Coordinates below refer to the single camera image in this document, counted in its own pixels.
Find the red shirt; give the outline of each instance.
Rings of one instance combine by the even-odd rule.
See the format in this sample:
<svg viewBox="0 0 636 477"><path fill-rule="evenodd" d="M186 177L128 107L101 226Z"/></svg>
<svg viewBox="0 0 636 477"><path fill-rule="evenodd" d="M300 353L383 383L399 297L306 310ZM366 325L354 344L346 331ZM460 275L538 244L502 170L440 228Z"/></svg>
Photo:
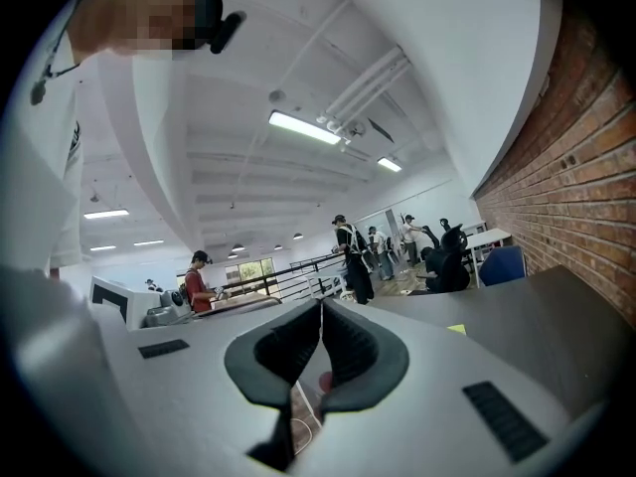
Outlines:
<svg viewBox="0 0 636 477"><path fill-rule="evenodd" d="M196 313L202 313L204 311L210 311L210 300L198 299L193 302L192 297L195 293L201 293L208 291L206 285L203 283L199 270L190 268L186 272L186 291L188 292L188 300Z"/></svg>

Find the blue chair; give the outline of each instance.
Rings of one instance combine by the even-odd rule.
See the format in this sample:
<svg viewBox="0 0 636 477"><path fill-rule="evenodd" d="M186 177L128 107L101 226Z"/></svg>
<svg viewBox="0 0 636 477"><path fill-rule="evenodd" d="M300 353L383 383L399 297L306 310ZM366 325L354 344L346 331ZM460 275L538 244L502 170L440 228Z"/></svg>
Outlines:
<svg viewBox="0 0 636 477"><path fill-rule="evenodd" d="M524 253L518 245L495 247L479 269L479 278L485 286L522 277L526 277L526 267Z"/></svg>

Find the white table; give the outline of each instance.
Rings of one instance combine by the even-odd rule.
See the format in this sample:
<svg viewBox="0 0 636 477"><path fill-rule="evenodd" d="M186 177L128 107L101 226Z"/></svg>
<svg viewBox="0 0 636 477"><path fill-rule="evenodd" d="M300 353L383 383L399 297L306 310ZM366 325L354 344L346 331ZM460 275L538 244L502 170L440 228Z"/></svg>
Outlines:
<svg viewBox="0 0 636 477"><path fill-rule="evenodd" d="M503 230L499 230L498 228L494 228L493 230L489 230L488 232L483 232L481 234L475 234L468 236L468 244L466 245L467 249L470 249L473 255L473 265L475 267L475 280L477 281L477 287L481 288L481 283L479 281L479 270L477 268L477 252L481 254L481 250L477 250L478 247L482 245L488 245L490 243L498 242L501 247L504 245L504 239L507 239L511 235Z"/></svg>
<svg viewBox="0 0 636 477"><path fill-rule="evenodd" d="M331 289L338 291L344 287L345 284L345 274L347 273L346 268L336 268L333 270L318 270L317 272L310 272L307 275L302 277L295 277L296 280L302 281L307 280L307 286L309 287L309 294L311 298L322 298L323 295L320 294L319 297L314 296L314 292L311 288L311 279L333 279L334 277L338 277L340 279L340 284L338 286L334 286L332 282Z"/></svg>

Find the yellow sticky note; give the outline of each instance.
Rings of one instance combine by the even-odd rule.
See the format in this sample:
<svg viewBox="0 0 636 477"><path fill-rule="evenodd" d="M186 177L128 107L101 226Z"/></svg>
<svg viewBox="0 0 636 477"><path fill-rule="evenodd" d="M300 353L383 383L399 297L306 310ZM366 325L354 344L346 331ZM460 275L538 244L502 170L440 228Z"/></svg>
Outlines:
<svg viewBox="0 0 636 477"><path fill-rule="evenodd" d="M449 330L454 330L455 332L461 332L464 336L466 335L466 327L462 325L452 325L448 327Z"/></svg>

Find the wire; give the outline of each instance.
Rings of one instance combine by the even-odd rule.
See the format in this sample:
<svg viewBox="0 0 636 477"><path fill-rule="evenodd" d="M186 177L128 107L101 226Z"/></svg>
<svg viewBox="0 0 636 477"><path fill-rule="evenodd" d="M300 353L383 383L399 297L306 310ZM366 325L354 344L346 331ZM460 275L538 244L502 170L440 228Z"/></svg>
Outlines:
<svg viewBox="0 0 636 477"><path fill-rule="evenodd" d="M320 323L320 329L322 331L322 310L320 311L320 318L321 318L321 320L320 320L320 322L321 322ZM311 416L314 417L314 420L316 421L316 423L322 429L322 422L320 420L318 420L318 418L314 414L314 408L312 408L311 404L309 404L309 399L307 399L307 396L305 395L305 391L300 386L300 382L296 382L296 386L298 387L298 391L300 392L300 395L302 396L302 399L305 401L305 404L307 405L307 408L309 409L309 413L311 413Z"/></svg>
<svg viewBox="0 0 636 477"><path fill-rule="evenodd" d="M307 425L306 422L304 422L303 420L300 420L299 418L292 418L292 420L298 420L298 422L302 423L307 429L309 429L309 441L307 441L307 443L305 443L302 447L300 447L296 452L294 452L294 456L300 454L300 452L302 452L302 450L311 443L311 440L314 437L314 433L311 432L311 427L309 427Z"/></svg>

